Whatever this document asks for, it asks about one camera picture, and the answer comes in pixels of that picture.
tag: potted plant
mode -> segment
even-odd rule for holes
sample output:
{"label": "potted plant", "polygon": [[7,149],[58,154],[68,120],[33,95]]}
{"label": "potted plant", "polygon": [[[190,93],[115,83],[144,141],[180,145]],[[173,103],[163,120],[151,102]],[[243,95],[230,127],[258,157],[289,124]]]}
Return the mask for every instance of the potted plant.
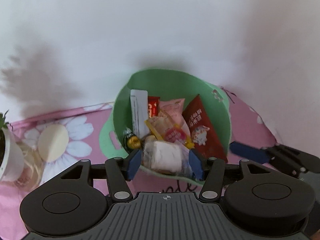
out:
{"label": "potted plant", "polygon": [[22,174],[24,158],[8,129],[11,124],[5,120],[7,112],[0,113],[0,180],[13,182]]}

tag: pink snack bag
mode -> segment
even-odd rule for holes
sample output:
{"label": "pink snack bag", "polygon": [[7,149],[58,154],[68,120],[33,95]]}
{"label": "pink snack bag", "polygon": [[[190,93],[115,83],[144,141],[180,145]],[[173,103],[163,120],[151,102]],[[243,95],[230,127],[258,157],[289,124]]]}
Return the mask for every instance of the pink snack bag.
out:
{"label": "pink snack bag", "polygon": [[160,101],[159,107],[172,117],[174,122],[180,126],[186,135],[190,136],[189,127],[182,117],[184,100],[184,98],[179,98],[170,101]]}

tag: white flower pot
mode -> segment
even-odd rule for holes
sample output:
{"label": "white flower pot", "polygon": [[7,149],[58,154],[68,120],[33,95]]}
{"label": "white flower pot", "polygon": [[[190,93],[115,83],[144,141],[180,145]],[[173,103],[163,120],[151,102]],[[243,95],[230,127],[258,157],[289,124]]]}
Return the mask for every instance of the white flower pot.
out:
{"label": "white flower pot", "polygon": [[4,159],[0,166],[1,181],[16,181],[22,174],[24,157],[20,147],[16,144],[14,136],[8,129],[2,129],[5,138]]}

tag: plastic-wrapped white item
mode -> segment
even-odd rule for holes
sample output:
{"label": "plastic-wrapped white item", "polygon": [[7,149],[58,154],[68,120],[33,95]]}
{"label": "plastic-wrapped white item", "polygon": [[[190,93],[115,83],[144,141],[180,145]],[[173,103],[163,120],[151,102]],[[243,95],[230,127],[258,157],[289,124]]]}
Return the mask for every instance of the plastic-wrapped white item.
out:
{"label": "plastic-wrapped white item", "polygon": [[181,143],[149,140],[145,142],[143,165],[165,174],[192,177],[189,149]]}
{"label": "plastic-wrapped white item", "polygon": [[133,133],[142,139],[150,133],[145,124],[148,114],[148,91],[132,89],[130,92]]}

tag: soil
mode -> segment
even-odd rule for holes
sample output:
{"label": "soil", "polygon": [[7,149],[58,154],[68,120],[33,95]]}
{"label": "soil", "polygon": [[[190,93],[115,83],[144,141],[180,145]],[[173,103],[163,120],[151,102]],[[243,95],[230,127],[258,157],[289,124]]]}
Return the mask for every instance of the soil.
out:
{"label": "soil", "polygon": [[4,150],[5,150],[5,138],[4,138],[3,131],[0,130],[0,166],[4,158]]}

